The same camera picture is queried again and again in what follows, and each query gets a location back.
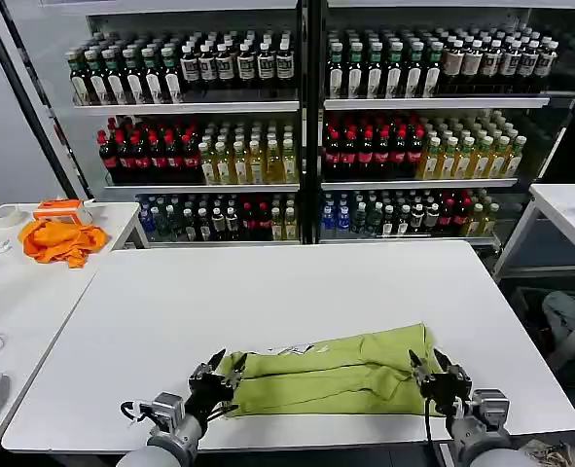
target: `shelf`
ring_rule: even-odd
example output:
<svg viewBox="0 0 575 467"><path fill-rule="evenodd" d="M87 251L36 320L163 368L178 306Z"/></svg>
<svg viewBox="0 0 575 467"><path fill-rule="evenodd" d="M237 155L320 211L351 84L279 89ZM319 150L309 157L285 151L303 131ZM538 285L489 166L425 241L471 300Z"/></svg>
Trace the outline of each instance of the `shelf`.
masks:
<svg viewBox="0 0 575 467"><path fill-rule="evenodd" d="M166 12L294 9L295 0L41 0L41 7L59 15L96 16Z"/></svg>
<svg viewBox="0 0 575 467"><path fill-rule="evenodd" d="M350 190L403 190L445 188L494 188L511 187L518 178L475 178L471 180L389 180L384 182L328 182L322 183L327 192Z"/></svg>
<svg viewBox="0 0 575 467"><path fill-rule="evenodd" d="M202 193L295 193L300 189L297 183L276 185L130 185L105 187L108 194L117 195L160 195L202 194Z"/></svg>
<svg viewBox="0 0 575 467"><path fill-rule="evenodd" d="M326 110L538 109L549 97L432 97L429 99L326 99Z"/></svg>
<svg viewBox="0 0 575 467"><path fill-rule="evenodd" d="M249 114L257 112L297 112L297 100L269 102L187 102L183 104L144 105L87 105L75 110L85 115L111 117L113 115L157 114Z"/></svg>

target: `white table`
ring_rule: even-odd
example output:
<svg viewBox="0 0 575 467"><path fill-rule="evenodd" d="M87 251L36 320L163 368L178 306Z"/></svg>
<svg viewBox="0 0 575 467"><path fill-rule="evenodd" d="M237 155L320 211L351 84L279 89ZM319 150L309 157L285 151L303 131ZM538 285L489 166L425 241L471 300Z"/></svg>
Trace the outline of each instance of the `white table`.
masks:
<svg viewBox="0 0 575 467"><path fill-rule="evenodd" d="M494 266L493 277L497 281L540 214L547 217L575 245L575 185L535 184L531 185L529 191L533 195L533 200L524 210ZM548 362L551 368L558 370L574 356L575 330L549 356Z"/></svg>
<svg viewBox="0 0 575 467"><path fill-rule="evenodd" d="M31 212L35 206L19 207ZM0 254L0 372L11 379L9 401L0 413L0 440L102 260L134 229L138 209L135 202L94 203L90 207L95 224L110 238L99 253L89 255L83 269L70 269L65 262L41 265L23 254L17 235L31 216L25 216L20 226L0 229L0 240L11 241L11 249Z"/></svg>
<svg viewBox="0 0 575 467"><path fill-rule="evenodd" d="M7 430L17 452L121 453L146 443L123 401L189 395L230 351L425 322L476 387L512 401L513 435L575 429L575 411L468 243L392 242L114 252ZM449 438L442 419L435 440ZM260 415L212 421L200 448L304 449L421 442L414 415Z"/></svg>

